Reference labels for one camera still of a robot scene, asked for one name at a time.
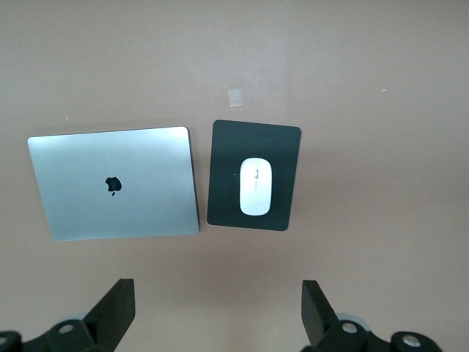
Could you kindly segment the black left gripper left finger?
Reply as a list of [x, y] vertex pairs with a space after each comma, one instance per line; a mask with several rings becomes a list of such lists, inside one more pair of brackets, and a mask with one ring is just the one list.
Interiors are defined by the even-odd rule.
[[119, 279], [82, 319], [57, 323], [33, 340], [1, 332], [2, 351], [115, 351], [136, 315], [133, 279]]

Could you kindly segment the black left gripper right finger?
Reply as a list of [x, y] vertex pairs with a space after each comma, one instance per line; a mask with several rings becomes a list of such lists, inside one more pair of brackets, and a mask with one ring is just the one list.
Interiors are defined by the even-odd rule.
[[339, 318], [315, 280], [302, 282], [301, 319], [309, 339], [304, 351], [441, 350], [435, 341], [413, 331], [398, 331], [385, 341], [363, 325]]

